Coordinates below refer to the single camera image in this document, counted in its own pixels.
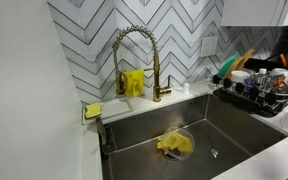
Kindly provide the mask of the yellow rubber glove on faucet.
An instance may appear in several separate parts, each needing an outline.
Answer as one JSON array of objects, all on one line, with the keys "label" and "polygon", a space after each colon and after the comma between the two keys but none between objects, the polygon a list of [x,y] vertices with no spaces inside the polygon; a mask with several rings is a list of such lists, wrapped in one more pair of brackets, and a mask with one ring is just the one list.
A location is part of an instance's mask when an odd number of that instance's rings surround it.
[{"label": "yellow rubber glove on faucet", "polygon": [[143,93],[144,86],[144,70],[134,70],[124,72],[125,76],[125,94],[128,97],[135,95],[141,95]]}]

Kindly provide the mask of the white wall outlet plate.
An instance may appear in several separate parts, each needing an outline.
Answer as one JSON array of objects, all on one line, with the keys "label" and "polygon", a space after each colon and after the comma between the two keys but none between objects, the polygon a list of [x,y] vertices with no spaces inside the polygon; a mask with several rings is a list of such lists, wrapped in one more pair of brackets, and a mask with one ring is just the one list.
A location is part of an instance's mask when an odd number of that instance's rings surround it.
[{"label": "white wall outlet plate", "polygon": [[206,57],[206,56],[215,55],[217,42],[218,42],[217,36],[205,37],[202,40],[201,56]]}]

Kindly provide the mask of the white upper cabinet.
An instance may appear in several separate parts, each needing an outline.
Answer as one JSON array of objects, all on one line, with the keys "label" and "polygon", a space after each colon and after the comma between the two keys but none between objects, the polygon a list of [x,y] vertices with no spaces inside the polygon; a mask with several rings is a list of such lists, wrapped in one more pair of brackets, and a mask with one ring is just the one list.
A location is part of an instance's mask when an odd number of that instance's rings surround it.
[{"label": "white upper cabinet", "polygon": [[222,26],[288,26],[288,0],[224,0]]}]

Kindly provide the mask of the white bowl in rack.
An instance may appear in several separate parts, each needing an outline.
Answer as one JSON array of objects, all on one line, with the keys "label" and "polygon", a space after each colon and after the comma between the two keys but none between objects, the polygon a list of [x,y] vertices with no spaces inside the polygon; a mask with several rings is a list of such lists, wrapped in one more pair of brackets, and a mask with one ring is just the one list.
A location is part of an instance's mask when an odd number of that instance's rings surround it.
[{"label": "white bowl in rack", "polygon": [[245,71],[235,70],[231,72],[231,81],[234,83],[244,84],[244,80],[249,77],[250,77],[250,74]]}]

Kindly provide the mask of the black sink caddy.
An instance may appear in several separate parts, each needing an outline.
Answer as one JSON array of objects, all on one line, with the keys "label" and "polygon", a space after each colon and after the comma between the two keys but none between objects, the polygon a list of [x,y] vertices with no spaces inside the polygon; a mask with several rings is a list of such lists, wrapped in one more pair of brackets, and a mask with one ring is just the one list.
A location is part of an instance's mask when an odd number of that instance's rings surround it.
[{"label": "black sink caddy", "polygon": [[113,130],[110,126],[104,126],[100,117],[96,118],[97,131],[100,135],[100,143],[104,154],[111,154],[117,150]]}]

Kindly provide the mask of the black dish drying rack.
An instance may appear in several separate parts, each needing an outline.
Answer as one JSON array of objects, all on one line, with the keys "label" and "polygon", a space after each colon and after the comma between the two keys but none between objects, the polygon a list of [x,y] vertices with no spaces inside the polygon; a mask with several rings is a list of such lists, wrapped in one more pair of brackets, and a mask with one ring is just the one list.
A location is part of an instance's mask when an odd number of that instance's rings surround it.
[{"label": "black dish drying rack", "polygon": [[213,76],[213,94],[223,102],[264,117],[274,117],[288,105],[288,84],[281,76],[268,77],[265,85],[233,82]]}]

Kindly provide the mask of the metal spoon in sink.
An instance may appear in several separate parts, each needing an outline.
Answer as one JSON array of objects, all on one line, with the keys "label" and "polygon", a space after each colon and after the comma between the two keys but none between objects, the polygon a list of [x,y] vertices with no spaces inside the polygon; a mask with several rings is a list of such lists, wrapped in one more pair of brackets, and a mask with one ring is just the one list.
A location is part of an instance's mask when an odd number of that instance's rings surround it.
[{"label": "metal spoon in sink", "polygon": [[208,137],[208,140],[209,140],[209,143],[211,145],[211,153],[213,155],[214,158],[217,158],[219,153],[218,151],[216,150],[216,148],[214,147],[213,143],[212,143],[212,140],[211,140],[211,137],[209,134],[207,134],[207,137]]}]

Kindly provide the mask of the green cutting board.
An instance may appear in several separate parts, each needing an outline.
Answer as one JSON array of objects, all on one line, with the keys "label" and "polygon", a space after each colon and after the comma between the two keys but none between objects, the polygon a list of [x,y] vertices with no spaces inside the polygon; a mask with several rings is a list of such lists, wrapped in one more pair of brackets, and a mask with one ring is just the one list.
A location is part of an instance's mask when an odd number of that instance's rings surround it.
[{"label": "green cutting board", "polygon": [[223,64],[223,66],[221,67],[221,69],[218,72],[218,75],[220,77],[224,77],[226,74],[226,71],[228,70],[228,68],[230,67],[230,65],[235,61],[235,59],[237,57],[239,57],[240,54],[239,52],[235,53],[234,55],[232,55],[231,57],[229,57]]}]

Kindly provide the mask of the yellow cloth in bowl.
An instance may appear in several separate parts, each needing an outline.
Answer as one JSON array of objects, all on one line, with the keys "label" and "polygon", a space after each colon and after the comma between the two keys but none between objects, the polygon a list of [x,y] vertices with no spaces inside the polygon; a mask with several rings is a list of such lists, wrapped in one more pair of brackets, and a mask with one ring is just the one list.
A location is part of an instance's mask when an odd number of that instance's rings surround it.
[{"label": "yellow cloth in bowl", "polygon": [[158,139],[156,144],[158,149],[169,149],[174,150],[177,148],[180,152],[192,152],[193,146],[190,138],[181,135],[178,132],[171,132],[163,135]]}]

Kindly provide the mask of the clear glass bowl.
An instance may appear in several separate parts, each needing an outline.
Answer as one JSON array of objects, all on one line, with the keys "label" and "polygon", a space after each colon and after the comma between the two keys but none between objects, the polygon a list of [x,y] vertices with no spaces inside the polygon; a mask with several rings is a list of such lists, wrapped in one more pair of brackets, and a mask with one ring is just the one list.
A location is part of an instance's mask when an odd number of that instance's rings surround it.
[{"label": "clear glass bowl", "polygon": [[188,159],[194,151],[194,137],[183,128],[172,126],[158,138],[156,148],[169,160]]}]

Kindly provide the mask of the gold spring kitchen faucet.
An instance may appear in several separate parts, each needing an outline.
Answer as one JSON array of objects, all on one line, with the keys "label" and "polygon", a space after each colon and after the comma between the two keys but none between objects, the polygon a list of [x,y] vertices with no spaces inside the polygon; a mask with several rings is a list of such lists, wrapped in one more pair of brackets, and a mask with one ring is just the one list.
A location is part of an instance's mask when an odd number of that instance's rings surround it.
[{"label": "gold spring kitchen faucet", "polygon": [[149,39],[152,44],[153,67],[148,68],[148,71],[154,72],[153,101],[160,102],[161,95],[170,93],[171,87],[169,85],[167,85],[166,87],[160,86],[160,82],[159,82],[160,63],[159,63],[159,51],[157,49],[156,38],[154,37],[153,33],[149,29],[143,26],[132,25],[130,27],[127,27],[126,29],[123,29],[119,33],[119,35],[116,37],[116,40],[112,45],[113,60],[115,64],[115,75],[116,75],[116,78],[115,78],[116,93],[118,95],[124,95],[126,92],[125,77],[124,77],[123,71],[120,70],[118,67],[117,51],[119,49],[119,46],[123,38],[132,32],[140,33],[144,38]]}]

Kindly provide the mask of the stainless steel sink basin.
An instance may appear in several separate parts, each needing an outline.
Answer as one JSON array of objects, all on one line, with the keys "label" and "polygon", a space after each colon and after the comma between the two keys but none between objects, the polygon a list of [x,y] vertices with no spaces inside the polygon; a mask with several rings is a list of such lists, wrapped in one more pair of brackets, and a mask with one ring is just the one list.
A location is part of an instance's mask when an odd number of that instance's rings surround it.
[{"label": "stainless steel sink basin", "polygon": [[[117,150],[101,155],[104,180],[210,180],[287,137],[210,94],[106,126],[113,130]],[[157,137],[172,126],[194,137],[194,151],[186,160],[169,160],[156,148]]]}]

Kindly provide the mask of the small white bottle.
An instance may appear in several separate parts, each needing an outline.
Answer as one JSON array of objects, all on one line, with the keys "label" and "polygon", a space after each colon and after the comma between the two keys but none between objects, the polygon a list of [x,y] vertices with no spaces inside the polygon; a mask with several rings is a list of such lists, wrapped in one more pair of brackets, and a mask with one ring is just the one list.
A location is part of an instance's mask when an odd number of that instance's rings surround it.
[{"label": "small white bottle", "polygon": [[189,83],[184,83],[184,86],[183,86],[183,93],[184,94],[189,94]]}]

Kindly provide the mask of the yellow green sponge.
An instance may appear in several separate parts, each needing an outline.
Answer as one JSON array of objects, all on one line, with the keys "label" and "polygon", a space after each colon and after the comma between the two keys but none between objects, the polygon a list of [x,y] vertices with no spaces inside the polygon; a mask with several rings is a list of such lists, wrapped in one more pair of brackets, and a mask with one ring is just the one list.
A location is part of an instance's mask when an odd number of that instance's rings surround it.
[{"label": "yellow green sponge", "polygon": [[86,119],[91,119],[102,114],[101,106],[99,103],[89,104],[84,107],[84,110],[84,117]]}]

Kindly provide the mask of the white sponge tray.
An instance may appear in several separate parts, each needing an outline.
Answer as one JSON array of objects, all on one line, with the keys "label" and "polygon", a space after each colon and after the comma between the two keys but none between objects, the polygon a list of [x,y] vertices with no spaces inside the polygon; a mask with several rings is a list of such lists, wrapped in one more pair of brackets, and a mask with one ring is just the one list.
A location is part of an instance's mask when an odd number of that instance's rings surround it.
[{"label": "white sponge tray", "polygon": [[128,97],[117,98],[105,102],[99,102],[101,106],[102,114],[91,119],[86,119],[84,117],[84,107],[82,108],[82,124],[88,125],[93,123],[97,117],[100,117],[102,120],[110,119],[115,116],[123,115],[130,113],[134,110],[134,107]]}]

